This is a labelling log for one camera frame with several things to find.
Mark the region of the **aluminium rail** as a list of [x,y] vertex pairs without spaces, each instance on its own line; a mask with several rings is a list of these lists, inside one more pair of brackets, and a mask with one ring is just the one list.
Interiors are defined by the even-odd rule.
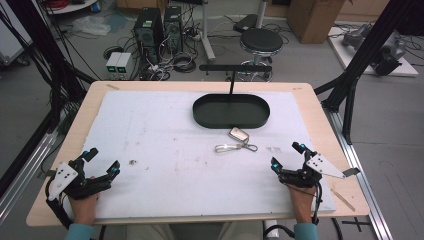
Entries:
[[368,217],[370,219],[371,226],[373,227],[374,233],[378,240],[393,240],[393,236],[390,229],[384,219],[382,211],[378,205],[378,202],[373,194],[371,186],[368,182],[366,174],[362,168],[360,159],[352,145],[348,144],[348,141],[342,134],[343,121],[338,113],[331,113],[325,110],[324,113],[337,137],[337,140],[341,146],[341,149],[347,159],[348,164],[353,168],[358,168],[360,173],[356,175],[359,182],[359,186],[362,193],[367,201],[370,208]]
[[29,185],[31,179],[40,169],[42,162],[47,158],[57,141],[56,132],[45,134],[35,146],[35,149],[26,157],[21,170],[7,188],[5,194],[0,198],[0,226],[5,222],[18,199]]

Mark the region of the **brown cardboard box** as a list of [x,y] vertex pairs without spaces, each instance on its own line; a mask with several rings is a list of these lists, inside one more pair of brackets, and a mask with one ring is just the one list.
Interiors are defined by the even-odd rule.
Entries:
[[291,0],[287,22],[301,44],[322,44],[345,0]]

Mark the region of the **person's left hand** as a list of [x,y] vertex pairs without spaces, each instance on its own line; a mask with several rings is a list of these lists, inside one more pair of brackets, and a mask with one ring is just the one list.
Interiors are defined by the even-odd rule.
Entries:
[[69,198],[76,224],[92,225],[96,217],[96,204],[100,194],[96,193],[84,199]]

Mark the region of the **black metal frame post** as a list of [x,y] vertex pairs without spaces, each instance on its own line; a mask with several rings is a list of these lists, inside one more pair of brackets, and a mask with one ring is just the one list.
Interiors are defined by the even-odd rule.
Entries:
[[93,77],[76,68],[65,58],[32,0],[5,1],[29,34],[34,47],[27,43],[1,10],[0,20],[29,54],[42,78],[50,86],[51,109],[0,178],[0,198],[11,187],[12,182],[22,170],[29,155],[35,150],[35,146],[41,141],[44,134],[51,133],[59,125],[61,111],[66,106],[82,102],[87,94],[82,82],[87,84],[95,82]]
[[331,90],[330,95],[321,102],[329,112],[338,112],[340,104],[345,102],[342,136],[349,145],[352,144],[351,125],[357,83],[390,34],[410,13],[414,2],[390,0],[347,68],[334,80],[314,89],[316,95]]

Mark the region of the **person's right hand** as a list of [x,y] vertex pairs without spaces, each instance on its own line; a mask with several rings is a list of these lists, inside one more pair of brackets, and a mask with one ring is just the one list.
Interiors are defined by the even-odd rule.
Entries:
[[312,202],[316,193],[316,188],[299,188],[288,185],[292,210],[298,223],[312,222]]

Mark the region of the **black round stool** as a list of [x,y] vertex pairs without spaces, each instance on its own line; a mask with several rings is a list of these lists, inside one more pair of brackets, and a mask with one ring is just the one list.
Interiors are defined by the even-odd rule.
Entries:
[[[271,30],[264,28],[252,28],[242,33],[240,37],[240,46],[243,50],[253,55],[252,60],[242,62],[243,66],[259,66],[267,67],[265,62],[261,59],[265,58],[272,62],[271,57],[279,53],[283,47],[283,40],[281,36]],[[253,81],[255,78],[260,78],[265,82],[272,79],[273,72],[259,72],[259,71],[239,71],[237,77],[241,81]]]

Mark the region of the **black device on board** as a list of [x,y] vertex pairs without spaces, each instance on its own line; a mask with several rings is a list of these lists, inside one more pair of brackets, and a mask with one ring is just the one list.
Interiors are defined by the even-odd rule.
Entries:
[[379,76],[387,76],[402,65],[399,59],[405,53],[404,47],[391,48],[384,46],[371,61],[370,66]]

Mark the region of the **black computer tower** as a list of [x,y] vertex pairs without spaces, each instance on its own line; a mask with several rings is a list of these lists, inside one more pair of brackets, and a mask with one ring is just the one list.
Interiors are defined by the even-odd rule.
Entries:
[[164,13],[164,30],[168,51],[176,54],[183,50],[182,9],[180,6],[167,6]]
[[160,62],[159,45],[164,40],[160,9],[142,8],[133,30],[143,53],[152,64],[158,64]]

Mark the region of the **grey device on board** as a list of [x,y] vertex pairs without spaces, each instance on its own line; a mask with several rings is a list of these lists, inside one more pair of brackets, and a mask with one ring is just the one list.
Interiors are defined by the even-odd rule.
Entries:
[[363,24],[359,29],[346,33],[343,37],[342,44],[344,46],[352,46],[355,50],[358,50],[371,29],[372,26],[370,24]]

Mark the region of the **car key with strap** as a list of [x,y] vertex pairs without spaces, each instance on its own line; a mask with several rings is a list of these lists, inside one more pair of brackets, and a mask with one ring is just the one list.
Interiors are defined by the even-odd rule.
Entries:
[[237,141],[236,144],[221,144],[215,146],[215,152],[221,153],[221,152],[227,152],[227,151],[233,151],[233,150],[239,150],[239,149],[247,149],[252,152],[256,152],[258,150],[258,147],[254,144],[250,144],[250,135],[246,133],[244,130],[233,127],[228,135]]

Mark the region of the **white desk leg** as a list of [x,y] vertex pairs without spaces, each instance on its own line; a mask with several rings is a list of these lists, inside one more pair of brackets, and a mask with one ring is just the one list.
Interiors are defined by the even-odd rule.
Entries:
[[208,62],[214,62],[216,59],[215,53],[212,49],[212,45],[208,38],[208,0],[201,0],[202,2],[202,31],[201,41],[204,47],[204,51]]

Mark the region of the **thin wooden stick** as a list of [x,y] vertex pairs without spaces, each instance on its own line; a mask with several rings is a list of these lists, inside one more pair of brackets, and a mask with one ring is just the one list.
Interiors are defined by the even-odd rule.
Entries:
[[335,189],[330,188],[330,190],[333,192],[333,194],[341,201],[343,202],[351,211],[356,212],[356,208],[346,199],[344,198],[339,192],[337,192]]

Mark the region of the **white power supply unit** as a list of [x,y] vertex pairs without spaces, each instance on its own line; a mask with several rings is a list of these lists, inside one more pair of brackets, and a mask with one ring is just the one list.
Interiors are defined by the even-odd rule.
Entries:
[[111,79],[115,79],[117,76],[117,63],[120,56],[120,52],[112,52],[106,63],[106,68]]
[[129,80],[133,70],[133,59],[130,53],[122,53],[116,64],[118,77],[121,80]]

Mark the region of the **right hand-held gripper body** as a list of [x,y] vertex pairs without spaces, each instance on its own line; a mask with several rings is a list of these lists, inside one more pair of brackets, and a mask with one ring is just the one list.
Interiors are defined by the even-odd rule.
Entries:
[[322,154],[310,151],[304,153],[304,163],[300,169],[289,170],[278,164],[279,181],[282,184],[295,185],[299,188],[311,188],[317,185],[323,175],[345,179],[359,172],[358,168],[341,171]]

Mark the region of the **black oval tray key stand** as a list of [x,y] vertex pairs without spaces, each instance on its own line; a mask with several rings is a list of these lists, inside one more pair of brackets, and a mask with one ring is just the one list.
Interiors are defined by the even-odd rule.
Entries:
[[269,104],[257,95],[235,94],[234,85],[237,72],[270,73],[271,66],[200,65],[199,69],[206,73],[231,72],[232,76],[227,94],[206,94],[193,103],[192,114],[197,124],[209,129],[255,129],[267,123],[270,116]]

